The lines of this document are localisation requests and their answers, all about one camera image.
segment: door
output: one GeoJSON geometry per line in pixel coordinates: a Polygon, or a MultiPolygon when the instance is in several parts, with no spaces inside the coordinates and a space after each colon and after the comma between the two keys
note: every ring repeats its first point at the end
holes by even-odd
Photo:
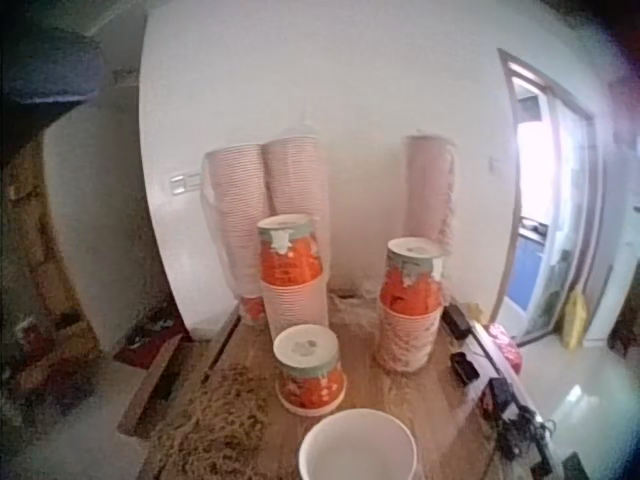
{"type": "Polygon", "coordinates": [[[526,342],[549,333],[567,293],[586,267],[590,232],[586,229],[590,192],[588,119],[562,100],[548,97],[556,157],[554,208],[547,248],[528,312],[527,328],[519,339],[526,342]]]}

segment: door frame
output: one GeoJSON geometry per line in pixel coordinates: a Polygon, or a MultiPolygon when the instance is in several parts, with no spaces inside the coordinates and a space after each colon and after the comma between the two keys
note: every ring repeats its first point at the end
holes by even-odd
{"type": "MultiPolygon", "coordinates": [[[[511,218],[511,232],[509,237],[509,244],[507,247],[506,258],[505,258],[505,266],[502,272],[502,277],[500,279],[500,283],[498,286],[498,294],[496,301],[494,303],[493,309],[491,311],[491,315],[489,317],[489,322],[495,322],[498,312],[500,311],[500,307],[502,306],[502,302],[507,293],[507,288],[509,285],[509,279],[511,276],[511,271],[513,269],[513,263],[515,259],[515,251],[516,244],[518,241],[518,230],[520,225],[520,216],[522,213],[522,192],[520,191],[520,158],[517,146],[517,128],[518,128],[518,101],[515,92],[515,88],[513,86],[513,78],[520,78],[533,85],[534,87],[540,89],[547,96],[547,100],[549,102],[549,110],[551,113],[551,121],[553,134],[556,136],[558,134],[557,124],[553,125],[556,120],[556,115],[552,111],[555,109],[554,101],[561,101],[571,110],[573,110],[576,114],[582,117],[586,122],[587,129],[587,141],[588,141],[588,181],[587,181],[587,189],[590,192],[595,192],[595,195],[587,195],[587,202],[585,203],[585,221],[586,225],[583,225],[584,228],[590,229],[589,238],[582,238],[581,245],[587,244],[586,249],[582,249],[578,252],[578,255],[575,259],[575,265],[572,266],[571,275],[575,276],[576,270],[579,272],[578,278],[572,278],[569,281],[569,285],[567,286],[567,290],[569,288],[579,287],[582,288],[584,284],[587,282],[589,276],[591,275],[591,269],[593,266],[593,256],[597,248],[597,243],[599,239],[599,231],[600,231],[600,219],[602,215],[602,163],[600,161],[599,155],[597,154],[597,146],[596,146],[596,130],[595,130],[595,121],[593,114],[584,108],[575,96],[565,89],[563,86],[555,82],[552,78],[548,77],[540,70],[536,69],[532,65],[527,62],[521,60],[515,55],[510,54],[506,50],[501,48],[498,49],[498,57],[500,59],[500,63],[502,65],[502,71],[504,73],[505,81],[507,84],[507,93],[509,96],[509,103],[511,105],[511,115],[512,115],[512,125],[513,130],[511,134],[511,158],[515,160],[515,181],[516,181],[516,193],[514,199],[514,207],[512,211],[511,218]]],[[[554,315],[554,319],[548,331],[545,331],[542,334],[536,335],[535,337],[527,338],[526,343],[533,342],[543,336],[548,335],[553,331],[553,327],[555,326],[555,322],[557,320],[557,312],[554,315]]]]}

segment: wooden table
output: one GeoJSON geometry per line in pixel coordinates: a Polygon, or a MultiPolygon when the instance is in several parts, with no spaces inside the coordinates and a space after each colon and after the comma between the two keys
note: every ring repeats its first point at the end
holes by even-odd
{"type": "MultiPolygon", "coordinates": [[[[425,367],[409,375],[388,373],[374,361],[371,354],[374,342],[371,328],[374,325],[371,322],[375,322],[375,306],[363,305],[353,309],[343,307],[339,313],[333,309],[331,315],[331,327],[340,339],[342,364],[348,376],[346,396],[337,411],[373,408],[388,412],[402,421],[416,438],[421,470],[426,478],[479,479],[485,473],[486,478],[504,478],[506,465],[498,455],[492,456],[494,433],[481,420],[476,408],[480,392],[487,380],[496,376],[496,373],[475,340],[469,339],[457,345],[441,327],[425,367]],[[467,388],[460,386],[449,364],[450,353],[457,350],[466,351],[481,373],[480,380],[467,388]]],[[[231,432],[234,438],[253,435],[252,441],[258,442],[257,448],[249,448],[239,455],[241,458],[238,461],[251,470],[251,475],[211,475],[208,478],[298,478],[296,465],[300,442],[320,418],[293,415],[278,401],[274,391],[277,367],[268,330],[234,324],[226,341],[217,343],[218,346],[214,345],[215,348],[204,355],[204,368],[202,365],[199,370],[190,367],[196,372],[183,385],[190,384],[191,387],[177,395],[182,398],[168,410],[167,418],[170,420],[172,416],[184,415],[185,402],[188,403],[188,397],[197,392],[198,385],[203,383],[203,376],[212,385],[214,396],[223,396],[229,388],[237,389],[237,385],[230,385],[236,373],[230,377],[229,372],[240,369],[252,378],[258,378],[259,395],[264,403],[263,407],[254,408],[264,408],[264,425],[256,429],[260,432],[258,437],[255,432],[241,432],[240,426],[238,431],[229,425],[220,428],[231,432]]],[[[240,398],[243,395],[241,387],[231,394],[234,395],[238,398],[237,409],[229,407],[229,411],[235,415],[238,410],[238,415],[243,415],[241,405],[246,403],[247,397],[244,397],[245,400],[240,398]]],[[[166,430],[167,427],[161,425],[154,436],[162,435],[163,428],[166,430]]],[[[154,448],[157,446],[152,438],[149,458],[139,478],[178,478],[175,469],[169,473],[159,467],[157,456],[154,461],[150,460],[157,453],[154,448]]],[[[166,461],[167,458],[160,459],[160,463],[166,461]]]]}

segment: tabletop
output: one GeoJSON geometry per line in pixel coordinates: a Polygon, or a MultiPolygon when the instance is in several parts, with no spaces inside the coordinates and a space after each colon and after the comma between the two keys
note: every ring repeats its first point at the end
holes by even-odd
{"type": "MultiPolygon", "coordinates": [[[[372,357],[375,303],[331,303],[331,328],[348,378],[336,411],[372,408],[402,421],[415,436],[425,478],[504,478],[505,464],[493,455],[495,434],[477,410],[482,389],[496,374],[475,341],[458,344],[441,327],[422,369],[390,373],[372,357]],[[481,375],[466,388],[449,363],[458,350],[467,352],[481,375]]],[[[152,436],[139,478],[299,478],[298,448],[322,417],[299,417],[280,404],[268,329],[238,325],[218,357],[152,436]]]]}

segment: white tiled floor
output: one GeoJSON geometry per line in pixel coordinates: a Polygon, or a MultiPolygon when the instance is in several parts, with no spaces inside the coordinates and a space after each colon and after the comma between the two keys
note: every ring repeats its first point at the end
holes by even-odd
{"type": "Polygon", "coordinates": [[[522,349],[520,375],[536,408],[557,423],[562,458],[577,451],[590,478],[612,478],[640,435],[640,382],[606,347],[566,350],[557,336],[522,349]]]}
{"type": "Polygon", "coordinates": [[[116,425],[145,371],[102,361],[95,394],[9,464],[15,479],[130,480],[144,460],[116,425]]]}

